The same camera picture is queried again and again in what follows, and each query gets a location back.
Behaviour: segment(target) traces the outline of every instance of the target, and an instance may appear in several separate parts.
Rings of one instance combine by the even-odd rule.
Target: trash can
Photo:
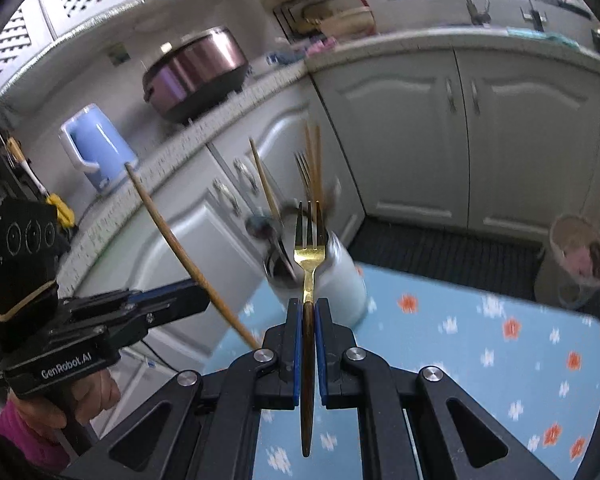
[[[538,270],[536,301],[580,308],[600,288],[600,231],[582,217],[564,215],[549,230]]]

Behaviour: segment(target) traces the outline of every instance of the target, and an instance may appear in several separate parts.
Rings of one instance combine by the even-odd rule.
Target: camera lens
[[[40,224],[36,220],[29,221],[27,230],[25,231],[25,243],[27,251],[35,254],[40,250],[40,241],[42,240],[42,232]]]
[[[20,226],[14,222],[7,229],[7,249],[11,256],[18,254],[21,243],[22,233],[20,232]]]
[[[56,240],[56,228],[51,222],[47,222],[45,225],[45,244],[47,247],[51,247]]]

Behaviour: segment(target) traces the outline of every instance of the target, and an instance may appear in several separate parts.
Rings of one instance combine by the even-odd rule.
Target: human hand
[[[75,381],[71,393],[77,401],[75,420],[86,424],[103,410],[110,410],[120,400],[120,390],[108,370],[101,370]],[[56,442],[54,430],[66,426],[66,416],[56,405],[44,397],[21,400],[9,392],[9,400],[20,418],[39,436]]]

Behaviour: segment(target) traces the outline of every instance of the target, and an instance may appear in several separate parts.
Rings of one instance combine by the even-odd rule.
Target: white utensil holder
[[[265,271],[271,290],[286,308],[291,298],[302,298],[302,269],[293,263],[298,268],[294,279],[279,278],[277,274],[281,266],[276,265],[278,259],[277,254],[270,254],[265,260]],[[366,314],[365,282],[334,233],[329,233],[326,259],[315,271],[314,298],[329,300],[331,319],[336,324],[353,328]]]

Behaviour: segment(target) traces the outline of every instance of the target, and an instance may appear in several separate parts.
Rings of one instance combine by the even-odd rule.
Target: cabinet handle
[[[234,168],[235,171],[241,173],[249,181],[249,183],[251,184],[251,192],[253,193],[253,195],[258,196],[258,193],[260,191],[258,189],[258,183],[256,182],[254,176],[251,174],[251,171],[249,171],[249,168],[247,168],[247,165],[239,158],[236,158],[234,160]]]
[[[480,104],[478,103],[478,87],[475,85],[475,81],[471,81],[471,95],[474,98],[474,111],[476,115],[480,115]]]
[[[454,101],[454,91],[451,89],[451,79],[446,80],[446,98],[449,99],[449,107],[452,112],[456,111],[456,102]]]
[[[235,199],[234,194],[229,191],[229,188],[218,179],[214,180],[214,187],[218,193],[224,195],[225,198],[231,203],[232,207],[234,208],[234,215],[240,218],[240,206],[238,205],[238,201]]]

